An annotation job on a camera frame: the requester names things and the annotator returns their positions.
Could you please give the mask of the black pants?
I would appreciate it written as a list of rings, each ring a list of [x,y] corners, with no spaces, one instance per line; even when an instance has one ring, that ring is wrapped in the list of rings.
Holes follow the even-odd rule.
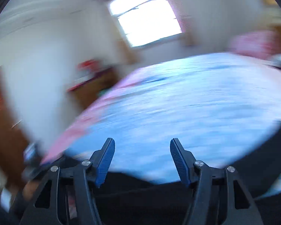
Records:
[[[63,156],[44,167],[37,180],[40,184],[54,165],[64,169],[80,162]],[[258,208],[262,224],[281,224],[281,193],[266,196],[281,174],[281,124],[263,144],[228,166],[237,170]],[[184,224],[192,198],[181,180],[157,185],[109,171],[93,196],[101,224]]]

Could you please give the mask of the brown wooden door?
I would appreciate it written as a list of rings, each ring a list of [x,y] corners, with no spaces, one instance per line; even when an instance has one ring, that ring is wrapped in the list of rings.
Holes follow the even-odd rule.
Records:
[[[7,183],[19,188],[25,186],[23,151],[27,146],[28,139],[13,119],[0,80],[0,168],[7,176]]]

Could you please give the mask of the blue pink bed sheet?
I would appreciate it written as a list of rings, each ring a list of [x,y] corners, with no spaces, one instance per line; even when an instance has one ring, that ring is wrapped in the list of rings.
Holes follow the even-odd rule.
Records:
[[[85,109],[43,158],[89,158],[113,138],[110,170],[156,183],[178,180],[170,141],[211,167],[232,163],[281,121],[281,71],[214,53],[142,67]]]

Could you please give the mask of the wooden desk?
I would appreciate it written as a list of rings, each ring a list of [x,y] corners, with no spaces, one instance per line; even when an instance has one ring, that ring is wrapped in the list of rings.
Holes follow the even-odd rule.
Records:
[[[115,67],[108,67],[97,72],[90,80],[69,88],[67,92],[85,110],[100,97],[102,91],[112,88],[119,80]]]

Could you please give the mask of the red gift bag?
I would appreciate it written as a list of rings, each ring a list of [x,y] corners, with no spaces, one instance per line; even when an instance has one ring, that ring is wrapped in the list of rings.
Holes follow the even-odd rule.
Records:
[[[96,59],[87,60],[78,64],[78,69],[98,71],[100,69],[100,61]]]

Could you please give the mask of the pink folded blanket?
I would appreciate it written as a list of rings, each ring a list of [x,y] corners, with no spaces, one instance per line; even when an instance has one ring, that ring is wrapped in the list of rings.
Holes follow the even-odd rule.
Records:
[[[274,31],[253,31],[234,37],[228,45],[228,51],[267,60],[281,54],[281,38]]]

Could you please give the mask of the window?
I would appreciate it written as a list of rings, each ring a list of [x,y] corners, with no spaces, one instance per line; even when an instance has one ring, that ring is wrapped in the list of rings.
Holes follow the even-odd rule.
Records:
[[[132,47],[182,33],[169,0],[113,0],[109,11]]]

